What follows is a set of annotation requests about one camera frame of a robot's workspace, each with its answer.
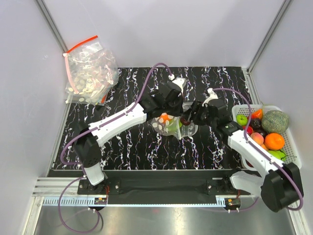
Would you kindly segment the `dark plum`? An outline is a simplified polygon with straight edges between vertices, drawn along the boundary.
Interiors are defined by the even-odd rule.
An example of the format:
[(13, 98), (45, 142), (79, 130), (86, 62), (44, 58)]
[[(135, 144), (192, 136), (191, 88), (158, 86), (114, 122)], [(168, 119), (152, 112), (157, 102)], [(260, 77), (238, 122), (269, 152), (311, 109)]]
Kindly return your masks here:
[(182, 125), (184, 125), (184, 126), (188, 126), (188, 125), (191, 124), (191, 121), (190, 121), (189, 119), (184, 118), (184, 117), (181, 117), (181, 118), (180, 118), (180, 122), (181, 122)]

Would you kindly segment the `green starfruit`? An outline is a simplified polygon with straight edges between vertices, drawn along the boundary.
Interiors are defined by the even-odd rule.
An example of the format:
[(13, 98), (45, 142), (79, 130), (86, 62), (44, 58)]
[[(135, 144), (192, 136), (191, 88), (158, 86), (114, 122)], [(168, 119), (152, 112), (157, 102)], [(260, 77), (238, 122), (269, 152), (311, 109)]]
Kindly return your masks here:
[(181, 128), (182, 123), (179, 119), (173, 119), (168, 125), (165, 125), (165, 133), (171, 134), (175, 133), (179, 128)]

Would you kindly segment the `clear spotted zip bag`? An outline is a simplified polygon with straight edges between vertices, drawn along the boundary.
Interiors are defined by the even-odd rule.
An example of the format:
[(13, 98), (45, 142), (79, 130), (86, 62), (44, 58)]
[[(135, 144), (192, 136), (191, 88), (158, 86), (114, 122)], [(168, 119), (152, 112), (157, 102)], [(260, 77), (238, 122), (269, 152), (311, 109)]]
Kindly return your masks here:
[(174, 117), (167, 113), (152, 119), (151, 125), (157, 133), (163, 136), (174, 136), (178, 140), (193, 136), (198, 130), (197, 125), (191, 123), (185, 126), (181, 123), (180, 117)]

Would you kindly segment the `peach fruit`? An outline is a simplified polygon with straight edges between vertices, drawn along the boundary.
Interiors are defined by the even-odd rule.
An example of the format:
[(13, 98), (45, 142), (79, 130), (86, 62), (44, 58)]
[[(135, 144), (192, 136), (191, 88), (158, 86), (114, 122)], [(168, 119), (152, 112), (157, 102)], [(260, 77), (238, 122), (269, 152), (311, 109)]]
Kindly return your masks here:
[(262, 145), (264, 143), (264, 137), (257, 132), (254, 132), (250, 135), (250, 137), (258, 144)]

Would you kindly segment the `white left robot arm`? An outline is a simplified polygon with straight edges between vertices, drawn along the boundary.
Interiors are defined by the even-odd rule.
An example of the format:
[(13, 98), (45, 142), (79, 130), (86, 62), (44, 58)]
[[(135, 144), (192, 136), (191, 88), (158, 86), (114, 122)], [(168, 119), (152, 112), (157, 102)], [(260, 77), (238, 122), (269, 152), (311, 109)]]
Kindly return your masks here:
[(185, 85), (184, 78), (176, 78), (159, 90), (144, 95), (137, 104), (132, 103), (110, 117), (80, 126), (80, 134), (72, 147), (83, 166), (84, 174), (89, 180), (88, 187), (92, 192), (100, 194), (106, 187), (106, 176), (100, 166), (101, 147), (121, 132), (158, 118), (164, 113), (178, 117), (183, 112)]

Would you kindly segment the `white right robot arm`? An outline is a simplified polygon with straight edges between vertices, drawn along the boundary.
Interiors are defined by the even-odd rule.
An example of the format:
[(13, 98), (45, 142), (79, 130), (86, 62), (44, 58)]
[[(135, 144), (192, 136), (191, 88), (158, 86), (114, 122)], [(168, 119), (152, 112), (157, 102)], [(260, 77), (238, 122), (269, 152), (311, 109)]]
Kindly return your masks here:
[(244, 171), (234, 172), (222, 181), (224, 192), (249, 192), (260, 197), (273, 212), (284, 208), (292, 210), (291, 205), (295, 202), (298, 203), (295, 210), (302, 209), (304, 192), (298, 166), (294, 163), (286, 164), (256, 145), (246, 131), (231, 120), (222, 100), (193, 102), (191, 107), (183, 112), (181, 122), (184, 125), (194, 123), (210, 126), (217, 137), (247, 159), (258, 172), (258, 176)]

